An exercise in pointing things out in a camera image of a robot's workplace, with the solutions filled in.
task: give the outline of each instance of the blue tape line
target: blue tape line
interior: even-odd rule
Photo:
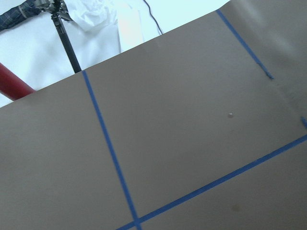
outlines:
[[[111,157],[112,157],[114,166],[116,168],[116,171],[117,171],[117,174],[118,174],[118,177],[119,177],[122,189],[123,189],[124,194],[126,196],[126,200],[127,200],[127,203],[129,205],[129,208],[130,208],[133,220],[134,220],[133,225],[136,226],[137,230],[142,230],[142,227],[141,227],[141,224],[140,224],[140,220],[139,220],[138,215],[136,213],[136,210],[135,210],[132,198],[130,196],[130,193],[129,193],[129,190],[128,190],[128,187],[127,187],[127,184],[126,184],[126,181],[125,181],[125,178],[124,178],[124,175],[123,175],[123,173],[121,171],[119,162],[117,160],[117,157],[116,157],[116,154],[115,154],[112,142],[111,142],[111,138],[110,138],[109,133],[107,131],[106,124],[105,124],[105,122],[103,120],[102,113],[100,112],[100,109],[99,109],[99,106],[98,106],[98,103],[97,103],[94,91],[92,89],[92,86],[90,84],[90,81],[89,81],[89,78],[88,78],[86,72],[82,71],[82,73],[83,73],[83,77],[84,77],[86,86],[88,88],[88,91],[90,93],[93,105],[95,107],[95,110],[96,110],[96,113],[97,113],[97,116],[98,116],[98,119],[99,119],[99,122],[100,122],[100,126],[101,126],[102,131],[103,131],[103,133],[105,135],[106,143],[107,143],[107,146],[108,146],[109,151],[111,153]]]
[[[204,187],[201,187],[201,188],[199,188],[199,189],[197,189],[197,190],[195,190],[195,191],[193,191],[193,192],[191,192],[191,193],[189,193],[189,194],[187,194],[187,195],[185,195],[185,196],[183,196],[183,197],[181,197],[181,198],[179,198],[179,199],[177,199],[177,200],[175,200],[175,201],[173,201],[173,202],[171,202],[171,203],[169,203],[169,204],[167,204],[167,205],[165,205],[165,206],[163,206],[163,207],[161,207],[161,208],[159,208],[159,209],[157,209],[157,210],[155,210],[155,211],[153,211],[153,212],[151,212],[151,213],[149,213],[149,214],[147,214],[143,217],[141,217],[140,221],[141,221],[141,223],[143,223],[143,222],[145,222],[145,221],[147,221],[151,218],[154,218],[154,217],[156,217],[156,216],[158,216],[158,215],[160,215],[160,214],[162,214],[162,213],[164,213],[164,212],[166,212],[166,211],[168,211],[168,210],[170,210],[170,209],[172,209],[172,208],[174,208],[174,207],[176,207],[176,206],[178,206],[178,205],[180,205],[180,204],[182,204],[182,203],[184,203],[184,202],[186,202],[186,201],[188,201],[188,200],[190,200],[190,199],[192,199],[192,198],[194,198],[194,197],[196,197],[196,196],[198,196],[198,195],[200,195],[200,194],[202,194],[202,193],[204,193],[204,192],[206,192],[206,191],[208,191],[208,190],[210,190],[210,189],[212,189],[212,188],[214,188],[214,187],[216,187],[216,186],[218,186],[218,185],[220,185],[220,184],[222,184],[222,183],[224,183],[224,182],[226,182],[230,179],[232,179],[233,177],[236,177],[236,176],[256,167],[257,165],[262,164],[262,163],[268,161],[269,159],[276,157],[279,154],[286,152],[289,149],[294,148],[295,146],[303,143],[304,141],[307,141],[307,135],[302,136],[301,138],[281,147],[280,149],[277,149],[277,150],[275,150],[275,151],[255,160],[255,161],[243,166],[242,168],[239,168],[239,169],[237,169],[237,170],[235,170],[235,171],[233,171],[233,172],[231,172],[231,173],[211,182],[210,184],[207,184]],[[128,229],[132,228],[132,226],[131,226],[132,223],[129,223],[129,224],[121,227],[119,230],[128,230]]]
[[[248,44],[244,41],[244,39],[240,36],[240,34],[236,31],[236,29],[232,26],[232,24],[227,20],[227,18],[223,15],[220,10],[216,10],[217,14],[221,17],[224,23],[228,26],[231,32],[236,36],[238,41],[242,44],[245,50],[251,55],[251,57],[255,60],[255,62],[263,69],[265,74],[270,78],[274,79],[274,77],[269,73],[268,69],[264,66],[264,64],[259,60],[256,54],[252,51],[252,49],[248,46]]]
[[[303,122],[305,128],[307,128],[307,120],[306,120],[306,118],[301,117],[301,120],[302,120],[302,122]]]

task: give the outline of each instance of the plaid umbrella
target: plaid umbrella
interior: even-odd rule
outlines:
[[[39,15],[40,9],[35,8],[35,0],[27,0],[4,14],[0,15],[0,31],[14,27],[27,18]]]

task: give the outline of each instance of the floor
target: floor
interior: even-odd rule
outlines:
[[[234,0],[1,108],[1,227],[305,230],[304,7]]]

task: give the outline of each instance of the black tripod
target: black tripod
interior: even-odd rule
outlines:
[[[69,61],[71,62],[72,68],[75,71],[75,73],[81,71],[81,67],[79,65],[78,59],[75,55],[75,52],[73,51],[73,48],[71,46],[71,42],[68,38],[68,35],[66,33],[66,30],[64,28],[61,16],[58,13],[53,13],[51,15],[51,19],[58,31],[59,37],[63,43],[63,46],[65,48],[66,54],[69,58]]]
[[[75,73],[82,71],[79,65],[78,59],[73,51],[71,42],[68,38],[66,30],[64,28],[62,18],[66,21],[72,21],[68,15],[66,4],[63,0],[36,0],[35,6],[43,11],[51,13],[51,19],[57,29],[59,37],[63,43],[66,54],[71,62],[72,68]]]

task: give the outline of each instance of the tripod leg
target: tripod leg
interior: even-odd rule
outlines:
[[[51,16],[51,19],[58,31],[59,37],[63,43],[63,46],[65,48],[65,51],[67,53],[67,56],[71,62],[72,68],[74,70],[75,73],[82,71],[81,67],[79,65],[78,59],[73,51],[73,48],[71,46],[71,42],[68,38],[68,35],[66,33],[66,30],[64,28],[63,22],[61,17],[55,13]]]

